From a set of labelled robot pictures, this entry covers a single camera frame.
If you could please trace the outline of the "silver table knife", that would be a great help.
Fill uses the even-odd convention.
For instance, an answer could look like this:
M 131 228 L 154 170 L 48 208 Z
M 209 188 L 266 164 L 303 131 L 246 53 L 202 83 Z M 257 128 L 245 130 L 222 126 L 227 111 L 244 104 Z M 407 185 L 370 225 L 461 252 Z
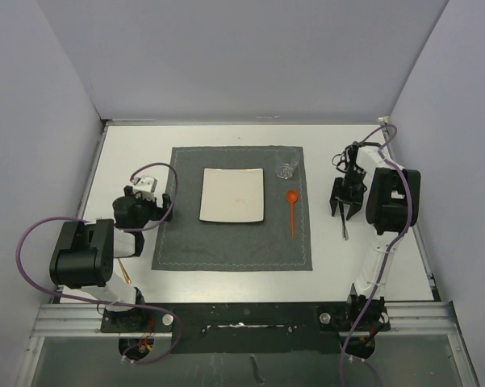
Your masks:
M 338 208 L 340 211 L 341 216 L 341 226 L 342 226 L 342 238 L 344 241 L 349 240 L 349 234 L 346 226 L 346 217 L 345 217 L 345 205 L 343 202 L 338 201 Z

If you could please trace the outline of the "dark grey cloth placemat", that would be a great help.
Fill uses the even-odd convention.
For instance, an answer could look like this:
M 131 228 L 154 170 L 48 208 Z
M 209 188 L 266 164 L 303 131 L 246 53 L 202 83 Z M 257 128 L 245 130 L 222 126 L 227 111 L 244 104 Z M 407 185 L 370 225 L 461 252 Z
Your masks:
M 159 226 L 152 268 L 167 271 L 310 271 L 311 233 L 303 149 L 294 176 L 275 173 L 275 152 L 283 146 L 173 148 L 175 168 L 166 192 L 177 197 L 173 218 Z M 199 220 L 203 170 L 264 169 L 265 218 L 260 223 Z M 286 192 L 295 189 L 295 237 L 291 237 Z

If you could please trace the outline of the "orange plastic spoon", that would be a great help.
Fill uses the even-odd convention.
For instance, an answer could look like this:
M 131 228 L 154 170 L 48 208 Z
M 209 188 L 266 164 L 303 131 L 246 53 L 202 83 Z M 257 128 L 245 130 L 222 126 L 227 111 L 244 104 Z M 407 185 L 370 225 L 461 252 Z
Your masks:
M 290 205 L 291 237 L 295 237 L 295 203 L 299 200 L 299 193 L 295 189 L 286 192 L 286 200 Z

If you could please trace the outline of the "white square plate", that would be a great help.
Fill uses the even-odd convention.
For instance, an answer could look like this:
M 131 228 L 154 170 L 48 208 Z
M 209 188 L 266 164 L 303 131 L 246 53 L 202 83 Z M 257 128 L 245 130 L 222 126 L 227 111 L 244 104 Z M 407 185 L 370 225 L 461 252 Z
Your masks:
M 260 223 L 264 218 L 264 169 L 203 170 L 200 221 Z

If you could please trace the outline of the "clear plastic cup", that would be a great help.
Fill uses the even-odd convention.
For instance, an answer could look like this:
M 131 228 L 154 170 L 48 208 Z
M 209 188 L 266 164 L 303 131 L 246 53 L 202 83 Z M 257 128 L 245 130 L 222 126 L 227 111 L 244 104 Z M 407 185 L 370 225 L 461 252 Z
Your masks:
M 292 178 L 299 164 L 299 159 L 299 152 L 295 148 L 278 148 L 275 152 L 275 173 L 277 177 L 283 180 Z

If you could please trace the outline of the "gold fork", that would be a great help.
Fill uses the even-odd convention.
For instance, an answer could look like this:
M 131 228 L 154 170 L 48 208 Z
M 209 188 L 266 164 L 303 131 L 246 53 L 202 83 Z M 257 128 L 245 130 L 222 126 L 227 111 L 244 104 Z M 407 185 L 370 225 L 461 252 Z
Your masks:
M 117 261 L 118 261 L 118 264 L 120 266 L 120 270 L 121 270 L 121 272 L 123 274 L 124 280 L 126 281 L 126 283 L 131 284 L 132 283 L 132 280 L 129 277 L 126 268 L 124 267 L 122 260 L 120 258 L 117 258 Z

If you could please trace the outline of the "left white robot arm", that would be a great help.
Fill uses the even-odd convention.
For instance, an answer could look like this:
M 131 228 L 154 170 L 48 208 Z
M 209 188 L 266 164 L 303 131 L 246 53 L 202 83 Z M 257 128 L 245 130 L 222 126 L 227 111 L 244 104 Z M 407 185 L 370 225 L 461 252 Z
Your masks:
M 140 256 L 144 229 L 150 222 L 171 220 L 173 206 L 167 193 L 159 206 L 153 189 L 127 185 L 123 196 L 112 203 L 113 218 L 65 222 L 49 264 L 52 282 L 104 301 L 105 309 L 119 313 L 119 321 L 128 330 L 141 330 L 148 321 L 148 311 L 140 306 L 143 297 L 114 273 L 114 259 Z

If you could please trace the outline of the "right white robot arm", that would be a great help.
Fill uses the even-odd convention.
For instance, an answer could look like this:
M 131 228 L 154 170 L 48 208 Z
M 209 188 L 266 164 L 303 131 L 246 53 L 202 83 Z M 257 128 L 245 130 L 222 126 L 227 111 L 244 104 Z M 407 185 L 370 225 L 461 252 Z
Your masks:
M 385 296 L 387 276 L 399 243 L 416 225 L 421 174 L 386 156 L 377 143 L 354 142 L 341 154 L 329 205 L 343 223 L 360 210 L 371 226 L 370 250 L 353 283 L 353 293 L 365 299 Z

